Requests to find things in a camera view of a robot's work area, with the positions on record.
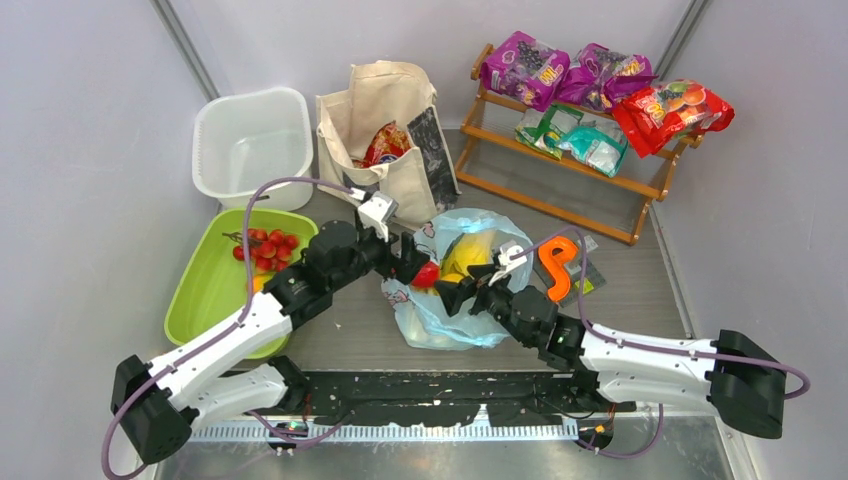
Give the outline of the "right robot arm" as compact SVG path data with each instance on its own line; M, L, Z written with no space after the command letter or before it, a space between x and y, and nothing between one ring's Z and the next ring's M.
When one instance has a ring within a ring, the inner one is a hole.
M470 301L548 366L574 375L571 397L584 410L650 402L715 415L727 426L764 439L783 434L786 373L748 336L723 330L715 340L673 340L585 324L561 313L533 286L464 277L434 287L449 315Z

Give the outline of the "blue plastic grocery bag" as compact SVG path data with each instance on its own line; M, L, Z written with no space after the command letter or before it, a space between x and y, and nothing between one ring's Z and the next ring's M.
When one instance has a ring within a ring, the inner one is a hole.
M532 244L525 232L508 217L479 208L442 213L423 224L413 237L418 249L440 266L444 251L457 236L488 229L497 231L492 260L506 242L516 241L523 249ZM388 279L382 282L381 290L394 311L399 331L411 347L442 351L494 348L509 337L487 312L470 314L471 299L463 303L458 314L450 317L433 288L422 290Z

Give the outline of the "red fruit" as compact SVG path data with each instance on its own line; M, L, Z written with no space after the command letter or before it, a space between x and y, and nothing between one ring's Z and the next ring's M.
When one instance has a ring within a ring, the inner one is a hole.
M440 276L440 266L430 261L421 267L410 285L417 289L430 289L440 279Z

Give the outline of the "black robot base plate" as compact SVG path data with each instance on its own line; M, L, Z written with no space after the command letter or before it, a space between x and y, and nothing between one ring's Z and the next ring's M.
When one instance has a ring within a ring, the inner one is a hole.
M491 425L546 426L563 417L608 412L612 403L588 392L567 373L473 371L311 371L309 392L286 410L265 415L306 416L320 425L452 427L485 412Z

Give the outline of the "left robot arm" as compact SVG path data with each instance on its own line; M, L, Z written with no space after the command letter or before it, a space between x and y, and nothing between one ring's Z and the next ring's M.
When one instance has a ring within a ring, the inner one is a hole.
M194 431L231 415L270 407L298 412L306 382L290 360L234 376L226 371L327 310L337 291L368 273L409 284L429 260L409 233L382 238L374 227L324 224L298 261L249 294L229 317L153 360L132 355L121 361L112 391L114 419L103 445L122 430L150 465L178 452Z

